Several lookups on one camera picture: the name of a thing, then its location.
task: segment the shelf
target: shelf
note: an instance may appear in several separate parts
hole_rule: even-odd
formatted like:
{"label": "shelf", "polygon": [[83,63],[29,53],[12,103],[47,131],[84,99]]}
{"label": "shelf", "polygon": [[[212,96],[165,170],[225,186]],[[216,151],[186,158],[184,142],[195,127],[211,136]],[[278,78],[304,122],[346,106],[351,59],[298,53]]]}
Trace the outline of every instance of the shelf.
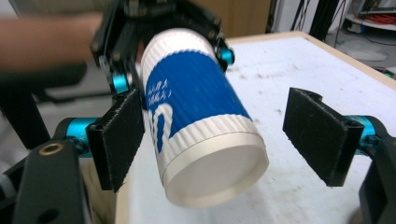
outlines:
{"label": "shelf", "polygon": [[353,21],[359,25],[370,26],[370,27],[374,27],[374,28],[382,29],[382,30],[396,31],[396,24],[380,25],[380,24],[375,24],[375,23],[368,22],[368,21],[362,21],[360,19],[357,19],[353,14],[347,14],[346,19],[349,21]]}

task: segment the black cable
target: black cable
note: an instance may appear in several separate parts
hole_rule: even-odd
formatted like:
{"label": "black cable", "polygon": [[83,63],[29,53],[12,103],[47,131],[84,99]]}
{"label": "black cable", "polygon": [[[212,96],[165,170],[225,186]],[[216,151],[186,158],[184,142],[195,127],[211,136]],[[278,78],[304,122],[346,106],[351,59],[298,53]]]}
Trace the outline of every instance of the black cable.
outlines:
{"label": "black cable", "polygon": [[340,33],[341,22],[342,22],[342,20],[343,20],[344,9],[346,8],[346,4],[347,4],[347,0],[343,0],[343,2],[342,2],[341,5],[340,5],[340,7],[343,6],[343,10],[341,11],[340,22],[338,23],[337,34],[335,35],[334,48],[337,47],[338,34]]}
{"label": "black cable", "polygon": [[299,19],[298,24],[297,24],[297,27],[296,27],[296,30],[298,30],[298,31],[301,30],[301,22],[302,22],[302,20],[303,20],[303,15],[304,15],[304,5],[303,5],[303,7],[301,8],[301,11],[300,11],[300,14],[299,14],[300,19]]}
{"label": "black cable", "polygon": [[303,5],[304,5],[304,0],[300,0],[300,4],[297,7],[296,15],[294,16],[293,24],[291,25],[291,28],[290,28],[291,31],[294,31],[294,27],[296,25],[296,22],[298,20],[298,16],[300,15],[301,8],[303,7]]}
{"label": "black cable", "polygon": [[334,16],[332,17],[332,23],[335,21],[335,18],[337,18],[338,13],[340,12],[341,7],[345,4],[345,1],[340,4],[340,6],[337,8],[337,12],[335,12]]}
{"label": "black cable", "polygon": [[306,7],[305,7],[305,11],[304,11],[304,20],[303,20],[303,26],[301,27],[301,30],[300,31],[302,31],[303,30],[303,28],[304,28],[304,25],[305,25],[305,18],[306,18],[306,10],[308,9],[308,7],[309,7],[309,3],[311,2],[311,0],[308,0],[308,2],[306,3]]}
{"label": "black cable", "polygon": [[372,40],[372,39],[370,39],[369,37],[367,37],[367,36],[363,36],[366,40],[368,40],[368,41],[370,41],[370,42],[372,42],[372,43],[374,43],[374,44],[379,44],[379,45],[386,45],[386,46],[396,46],[396,44],[390,44],[390,43],[383,43],[383,42],[378,42],[378,41],[374,41],[374,40]]}
{"label": "black cable", "polygon": [[[363,18],[361,18],[361,26],[363,26],[363,22],[365,20],[366,20],[365,16]],[[369,37],[367,37],[366,35],[362,35],[362,36],[363,36],[363,38],[365,38],[366,40],[368,40],[368,41],[370,41],[371,43],[374,43],[374,44],[385,45],[385,46],[396,46],[396,44],[390,44],[390,43],[374,41],[374,40],[370,39]]]}

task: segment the paper cup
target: paper cup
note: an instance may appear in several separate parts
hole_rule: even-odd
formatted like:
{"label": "paper cup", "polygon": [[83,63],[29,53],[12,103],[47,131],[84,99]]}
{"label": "paper cup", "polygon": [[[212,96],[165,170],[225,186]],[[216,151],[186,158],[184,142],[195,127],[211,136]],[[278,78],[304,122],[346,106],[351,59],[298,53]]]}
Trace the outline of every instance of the paper cup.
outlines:
{"label": "paper cup", "polygon": [[141,62],[151,136],[168,200],[224,203],[268,167],[265,145],[213,48],[188,29],[162,32]]}

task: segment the human arm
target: human arm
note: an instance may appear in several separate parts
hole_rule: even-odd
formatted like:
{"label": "human arm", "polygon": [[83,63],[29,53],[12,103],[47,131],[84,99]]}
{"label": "human arm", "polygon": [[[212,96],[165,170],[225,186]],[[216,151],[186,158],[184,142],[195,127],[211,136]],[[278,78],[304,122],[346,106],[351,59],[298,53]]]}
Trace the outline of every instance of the human arm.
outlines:
{"label": "human arm", "polygon": [[83,63],[102,15],[0,19],[0,71],[33,72]]}

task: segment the floor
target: floor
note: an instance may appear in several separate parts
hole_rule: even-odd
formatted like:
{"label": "floor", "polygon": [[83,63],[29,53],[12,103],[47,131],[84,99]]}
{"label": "floor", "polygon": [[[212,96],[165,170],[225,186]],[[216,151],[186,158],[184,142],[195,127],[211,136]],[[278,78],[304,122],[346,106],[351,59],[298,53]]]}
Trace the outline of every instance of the floor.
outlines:
{"label": "floor", "polygon": [[396,68],[396,31],[366,27],[363,33],[348,31],[345,21],[337,32],[328,34],[325,42],[371,67]]}

